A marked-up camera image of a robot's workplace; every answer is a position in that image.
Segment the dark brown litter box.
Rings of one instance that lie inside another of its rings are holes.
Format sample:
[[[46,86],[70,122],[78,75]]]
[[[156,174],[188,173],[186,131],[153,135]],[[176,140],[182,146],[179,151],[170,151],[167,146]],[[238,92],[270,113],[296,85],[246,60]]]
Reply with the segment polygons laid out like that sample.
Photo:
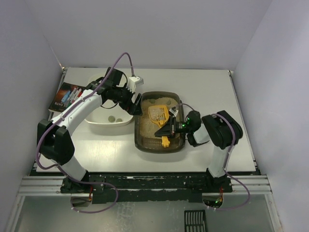
[[[155,137],[155,132],[159,130],[158,126],[151,122],[148,117],[148,107],[153,105],[165,104],[168,109],[181,103],[180,97],[172,92],[151,91],[142,94],[141,107],[142,116],[135,117],[134,139],[137,149],[148,153],[175,153],[181,151],[185,146],[185,134],[176,134],[174,138],[169,139],[169,147],[162,146],[160,137]]]

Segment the yellow litter scoop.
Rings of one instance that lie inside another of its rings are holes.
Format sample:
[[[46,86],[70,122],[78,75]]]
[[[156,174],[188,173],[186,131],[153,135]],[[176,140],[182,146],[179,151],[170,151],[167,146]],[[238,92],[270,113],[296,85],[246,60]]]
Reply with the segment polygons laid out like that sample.
[[[166,105],[153,105],[148,107],[148,116],[161,129],[169,120],[169,111]]]

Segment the white plastic bin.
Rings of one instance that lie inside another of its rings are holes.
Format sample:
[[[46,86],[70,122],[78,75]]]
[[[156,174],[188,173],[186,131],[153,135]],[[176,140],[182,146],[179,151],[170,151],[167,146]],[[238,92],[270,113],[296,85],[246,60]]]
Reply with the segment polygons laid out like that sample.
[[[85,122],[90,125],[102,127],[119,127],[130,123],[133,116],[129,115],[112,100],[107,100],[102,106],[95,109],[86,118]]]

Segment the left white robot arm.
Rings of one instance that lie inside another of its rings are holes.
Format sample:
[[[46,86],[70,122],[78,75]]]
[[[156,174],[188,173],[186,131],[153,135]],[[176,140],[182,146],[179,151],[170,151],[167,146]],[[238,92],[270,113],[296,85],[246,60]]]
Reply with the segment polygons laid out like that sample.
[[[74,156],[71,136],[76,128],[108,100],[118,104],[131,116],[142,114],[141,94],[135,90],[143,85],[143,79],[132,75],[121,87],[122,75],[121,71],[108,68],[106,75],[89,83],[82,95],[65,111],[52,120],[43,119],[38,123],[36,162],[43,155],[76,182],[87,181],[87,170]]]

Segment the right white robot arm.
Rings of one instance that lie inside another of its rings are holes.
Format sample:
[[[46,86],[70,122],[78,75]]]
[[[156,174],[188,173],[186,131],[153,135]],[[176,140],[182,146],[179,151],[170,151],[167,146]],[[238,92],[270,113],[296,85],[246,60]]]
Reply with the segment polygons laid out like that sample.
[[[231,151],[243,137],[240,124],[225,110],[203,117],[198,111],[192,110],[183,122],[176,121],[172,111],[169,115],[170,119],[154,135],[165,142],[165,137],[171,139],[176,134],[185,134],[193,147],[212,142],[213,155],[206,172],[215,180],[227,176]]]

